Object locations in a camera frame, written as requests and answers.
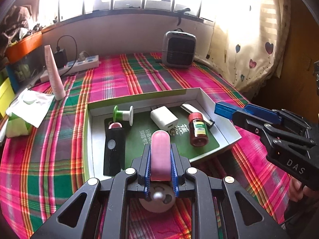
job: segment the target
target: portable heater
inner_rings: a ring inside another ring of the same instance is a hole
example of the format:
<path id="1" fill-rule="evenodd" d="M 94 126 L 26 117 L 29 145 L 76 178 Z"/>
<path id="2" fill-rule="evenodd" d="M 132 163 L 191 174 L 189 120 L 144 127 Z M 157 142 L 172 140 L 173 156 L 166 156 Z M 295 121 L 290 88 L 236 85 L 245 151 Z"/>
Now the portable heater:
<path id="1" fill-rule="evenodd" d="M 168 67 L 188 68 L 195 55 L 196 37 L 192 34 L 169 31 L 162 47 L 162 63 Z"/>

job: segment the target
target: white phone charger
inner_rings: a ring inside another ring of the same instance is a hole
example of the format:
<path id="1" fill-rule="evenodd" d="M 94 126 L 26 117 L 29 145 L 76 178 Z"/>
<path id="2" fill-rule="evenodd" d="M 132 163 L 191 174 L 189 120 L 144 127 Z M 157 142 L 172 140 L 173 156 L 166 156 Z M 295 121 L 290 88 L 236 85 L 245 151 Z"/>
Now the white phone charger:
<path id="1" fill-rule="evenodd" d="M 169 131 L 178 124 L 178 118 L 165 106 L 152 110 L 151 119 L 164 131 Z"/>

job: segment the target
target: cardboard box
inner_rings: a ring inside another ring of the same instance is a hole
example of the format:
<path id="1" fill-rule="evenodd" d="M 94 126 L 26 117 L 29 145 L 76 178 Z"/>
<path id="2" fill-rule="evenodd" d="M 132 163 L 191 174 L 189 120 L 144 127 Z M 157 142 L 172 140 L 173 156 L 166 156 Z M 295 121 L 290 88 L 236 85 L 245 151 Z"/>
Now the cardboard box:
<path id="1" fill-rule="evenodd" d="M 203 148 L 193 148 L 189 143 L 189 133 L 185 130 L 184 123 L 187 121 L 188 113 L 180 108 L 185 102 L 197 108 L 208 119 L 215 121 L 215 124 L 210 129 L 210 142 Z M 229 120 L 214 114 L 215 103 L 200 88 L 144 93 L 88 103 L 85 109 L 82 146 L 85 180 L 92 177 L 99 180 L 110 178 L 103 175 L 105 148 L 104 120 L 107 118 L 111 120 L 115 105 L 118 105 L 120 110 L 128 110 L 131 105 L 134 107 L 133 126 L 130 127 L 123 123 L 123 127 L 127 130 L 126 168 L 130 167 L 132 159 L 143 154 L 144 144 L 147 142 L 147 137 L 146 139 L 143 138 L 145 134 L 154 132 L 155 124 L 150 118 L 151 108 L 166 106 L 176 115 L 179 114 L 177 117 L 179 118 L 178 125 L 180 127 L 177 128 L 178 126 L 176 126 L 175 130 L 169 132 L 171 142 L 176 143 L 179 154 L 188 157 L 190 162 L 202 161 L 208 157 L 216 156 L 232 148 L 234 143 L 241 138 Z"/>

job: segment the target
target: heart pattern curtain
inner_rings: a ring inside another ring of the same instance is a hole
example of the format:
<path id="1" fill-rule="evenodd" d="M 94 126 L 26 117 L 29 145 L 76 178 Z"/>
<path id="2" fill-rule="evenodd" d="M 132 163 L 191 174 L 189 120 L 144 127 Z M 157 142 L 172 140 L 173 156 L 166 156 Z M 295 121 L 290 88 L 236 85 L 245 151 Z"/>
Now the heart pattern curtain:
<path id="1" fill-rule="evenodd" d="M 290 0 L 213 0 L 216 18 L 206 62 L 251 99 L 280 77 L 290 25 Z"/>

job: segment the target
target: plaid bed sheet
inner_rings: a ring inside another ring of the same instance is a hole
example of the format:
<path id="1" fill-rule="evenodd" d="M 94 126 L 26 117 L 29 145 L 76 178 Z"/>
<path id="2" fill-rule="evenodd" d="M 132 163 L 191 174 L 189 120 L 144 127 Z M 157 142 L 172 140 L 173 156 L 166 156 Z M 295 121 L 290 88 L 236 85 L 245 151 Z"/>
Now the plaid bed sheet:
<path id="1" fill-rule="evenodd" d="M 0 167 L 0 203 L 15 233 L 29 238 L 84 182 L 82 129 L 88 102 L 181 88 L 201 87 L 213 101 L 243 107 L 248 101 L 208 67 L 171 69 L 156 63 L 159 53 L 117 55 L 96 69 L 63 79 L 66 97 L 53 101 L 44 121 L 29 136 L 7 139 Z M 49 84 L 36 89 L 44 91 Z M 289 176 L 266 161 L 259 138 L 237 128 L 242 139 L 197 166 L 207 175 L 233 176 L 277 221 L 288 203 Z M 131 201 L 130 238 L 183 239 L 191 235 L 191 204 L 177 199 L 162 214 Z"/>

